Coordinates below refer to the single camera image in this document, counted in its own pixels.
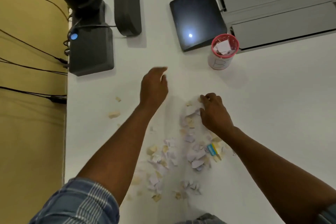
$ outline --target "blue light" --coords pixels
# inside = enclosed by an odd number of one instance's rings
[[[77,39],[77,37],[78,37],[78,35],[77,35],[77,34],[72,34],[72,35],[70,36],[70,38],[71,38],[72,40],[76,40],[76,39]]]

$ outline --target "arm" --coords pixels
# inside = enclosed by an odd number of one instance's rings
[[[336,203],[336,191],[310,173],[275,154],[234,127],[220,96],[201,96],[204,126],[239,156],[255,183],[287,224],[313,223]]]
[[[100,183],[123,201],[131,184],[149,121],[168,94],[166,67],[156,67],[141,83],[140,104],[115,134],[92,156],[78,177]]]

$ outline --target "shirt sleeve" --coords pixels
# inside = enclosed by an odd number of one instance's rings
[[[69,180],[54,193],[29,224],[117,224],[119,207],[113,195],[89,179]]]
[[[321,212],[315,224],[336,224],[336,204]]]

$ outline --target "white table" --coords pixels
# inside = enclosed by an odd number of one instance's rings
[[[143,75],[153,66],[168,66],[169,95],[151,122],[157,132],[146,134],[143,150],[178,135],[185,101],[216,92],[235,125],[336,188],[336,35],[239,54],[228,69],[214,71],[207,64],[209,47],[182,53],[170,1],[141,0],[143,31],[138,37],[125,39],[113,29],[115,69],[83,77],[69,74],[65,181],[131,114]],[[107,23],[113,25],[113,0],[105,2]],[[108,112],[117,109],[122,115],[110,120]],[[193,198],[190,207],[171,195],[185,169],[165,178],[158,203],[145,190],[143,196],[124,201],[120,223],[172,224],[203,212],[229,224],[282,223],[237,157],[227,154],[198,177],[204,194]]]

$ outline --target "person's left hand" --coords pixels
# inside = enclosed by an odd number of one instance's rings
[[[143,77],[140,91],[140,106],[153,112],[160,107],[168,94],[166,75],[167,67],[153,67]]]

